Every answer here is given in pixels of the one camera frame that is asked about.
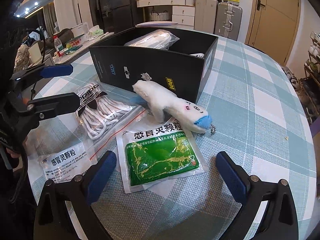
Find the person's left hand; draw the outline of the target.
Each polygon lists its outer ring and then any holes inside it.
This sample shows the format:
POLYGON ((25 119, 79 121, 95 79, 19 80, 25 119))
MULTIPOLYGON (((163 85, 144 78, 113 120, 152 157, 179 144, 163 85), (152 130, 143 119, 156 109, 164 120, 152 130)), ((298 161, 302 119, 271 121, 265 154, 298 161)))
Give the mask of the person's left hand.
MULTIPOLYGON (((28 103, 29 99, 28 98, 23 98, 22 101, 26 105, 28 103)), ((22 142, 22 145, 23 145, 24 148, 26 147, 27 140, 28 140, 28 137, 26 137, 24 139, 24 141, 22 142)), ((6 148, 6 150, 11 155, 12 158, 19 158, 20 155, 21 155, 21 153, 19 151, 13 151, 13 150, 11 150, 9 148, 6 148)))

